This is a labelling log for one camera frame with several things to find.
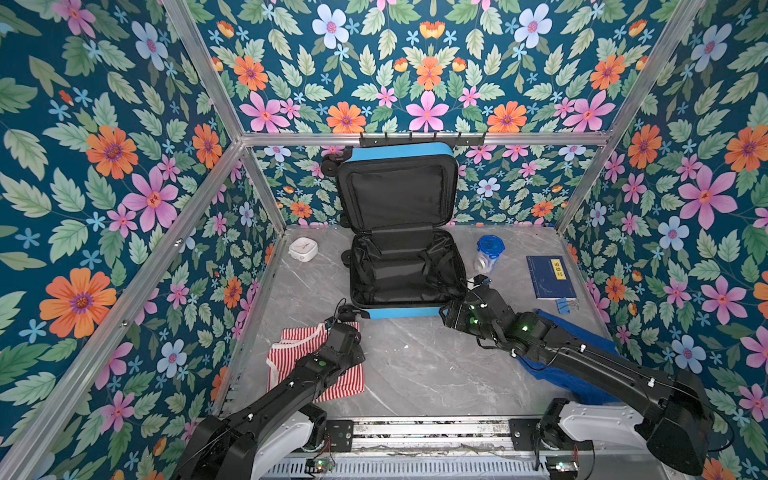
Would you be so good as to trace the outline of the dark blue book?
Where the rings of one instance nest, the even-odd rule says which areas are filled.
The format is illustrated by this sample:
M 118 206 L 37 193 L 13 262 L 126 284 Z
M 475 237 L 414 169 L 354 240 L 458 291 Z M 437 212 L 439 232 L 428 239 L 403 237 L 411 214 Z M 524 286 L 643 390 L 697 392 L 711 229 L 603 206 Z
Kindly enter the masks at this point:
M 527 256 L 526 261 L 537 299 L 559 300 L 577 297 L 562 256 Z

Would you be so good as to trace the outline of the blue t-shirt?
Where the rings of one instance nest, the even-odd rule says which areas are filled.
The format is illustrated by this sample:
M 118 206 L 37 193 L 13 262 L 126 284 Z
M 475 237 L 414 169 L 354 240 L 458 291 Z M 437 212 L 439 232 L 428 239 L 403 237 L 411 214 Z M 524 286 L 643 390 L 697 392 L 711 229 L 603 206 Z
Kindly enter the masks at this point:
M 551 320 L 570 334 L 586 340 L 589 345 L 618 356 L 618 351 L 613 341 L 603 338 L 541 309 L 537 309 L 535 313 L 545 319 Z M 605 405 L 619 402 L 615 396 L 610 395 L 604 390 L 569 374 L 562 369 L 555 368 L 554 366 L 544 368 L 542 363 L 531 362 L 526 359 L 520 359 L 519 363 L 537 380 L 549 382 L 552 385 L 571 392 L 577 398 L 579 403 L 587 405 Z

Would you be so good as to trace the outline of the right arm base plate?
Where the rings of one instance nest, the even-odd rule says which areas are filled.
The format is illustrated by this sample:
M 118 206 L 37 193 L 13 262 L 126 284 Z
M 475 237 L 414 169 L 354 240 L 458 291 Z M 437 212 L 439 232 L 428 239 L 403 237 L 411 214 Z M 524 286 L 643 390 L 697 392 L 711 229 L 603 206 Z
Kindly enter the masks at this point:
M 592 441 L 576 441 L 558 425 L 539 418 L 512 418 L 508 421 L 510 439 L 515 451 L 594 449 Z

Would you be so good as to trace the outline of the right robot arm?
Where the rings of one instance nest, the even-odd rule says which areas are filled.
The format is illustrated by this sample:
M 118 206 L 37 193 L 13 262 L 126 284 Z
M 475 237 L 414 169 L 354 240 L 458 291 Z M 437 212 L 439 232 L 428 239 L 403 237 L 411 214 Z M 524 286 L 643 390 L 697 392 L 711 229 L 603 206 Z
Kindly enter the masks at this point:
M 571 333 L 541 310 L 516 312 L 487 284 L 442 307 L 451 329 L 474 336 L 480 347 L 502 350 L 531 371 L 562 372 L 617 399 L 584 405 L 555 399 L 537 423 L 532 447 L 572 449 L 602 441 L 645 448 L 682 474 L 705 469 L 714 409 L 701 380 L 635 364 Z

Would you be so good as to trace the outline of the blue suitcase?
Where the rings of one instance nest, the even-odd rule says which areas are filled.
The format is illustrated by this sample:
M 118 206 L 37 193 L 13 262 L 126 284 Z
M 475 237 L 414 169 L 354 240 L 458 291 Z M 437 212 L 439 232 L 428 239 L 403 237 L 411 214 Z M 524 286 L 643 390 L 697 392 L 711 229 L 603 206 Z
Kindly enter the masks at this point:
M 442 142 L 327 154 L 339 223 L 353 231 L 342 254 L 352 304 L 372 319 L 430 317 L 467 290 L 465 263 L 446 225 L 454 217 L 459 165 Z

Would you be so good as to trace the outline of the red white striped shirt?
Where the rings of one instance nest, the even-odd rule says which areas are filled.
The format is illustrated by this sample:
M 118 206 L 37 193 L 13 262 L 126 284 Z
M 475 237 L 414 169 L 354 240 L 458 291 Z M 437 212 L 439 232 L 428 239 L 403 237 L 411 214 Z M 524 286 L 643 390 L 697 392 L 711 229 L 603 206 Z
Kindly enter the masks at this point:
M 318 350 L 327 340 L 327 337 L 328 333 L 323 324 L 314 327 L 284 329 L 281 340 L 274 343 L 267 354 L 267 389 L 271 390 L 282 382 L 295 368 L 297 361 Z M 363 365 L 356 365 L 341 375 L 333 386 L 315 400 L 315 403 L 355 396 L 363 393 L 365 387 Z

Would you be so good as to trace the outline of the clear jar blue lid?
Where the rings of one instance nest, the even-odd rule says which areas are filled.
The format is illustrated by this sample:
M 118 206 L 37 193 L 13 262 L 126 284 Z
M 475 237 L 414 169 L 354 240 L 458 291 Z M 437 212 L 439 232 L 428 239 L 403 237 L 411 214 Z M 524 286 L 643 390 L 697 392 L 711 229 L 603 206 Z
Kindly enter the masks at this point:
M 503 240 L 495 235 L 483 235 L 476 243 L 474 268 L 478 274 L 487 275 L 493 271 L 495 264 L 505 251 Z

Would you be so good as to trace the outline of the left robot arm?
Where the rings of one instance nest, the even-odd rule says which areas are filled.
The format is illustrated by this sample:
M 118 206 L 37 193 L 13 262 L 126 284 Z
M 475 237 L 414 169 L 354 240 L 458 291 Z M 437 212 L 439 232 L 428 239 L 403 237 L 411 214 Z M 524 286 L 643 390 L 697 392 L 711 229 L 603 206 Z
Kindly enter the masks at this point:
M 341 323 L 297 360 L 277 386 L 225 418 L 208 416 L 188 440 L 173 479 L 259 479 L 293 451 L 322 440 L 326 413 L 313 402 L 364 362 L 360 332 Z

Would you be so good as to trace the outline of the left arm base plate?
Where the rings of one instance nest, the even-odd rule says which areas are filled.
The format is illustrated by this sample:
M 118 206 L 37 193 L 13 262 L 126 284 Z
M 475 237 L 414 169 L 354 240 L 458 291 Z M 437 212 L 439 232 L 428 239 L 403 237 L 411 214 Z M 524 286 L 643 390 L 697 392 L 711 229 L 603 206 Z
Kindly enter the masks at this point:
M 310 437 L 310 451 L 320 453 L 348 453 L 352 450 L 355 422 L 352 420 L 324 420 L 316 425 Z

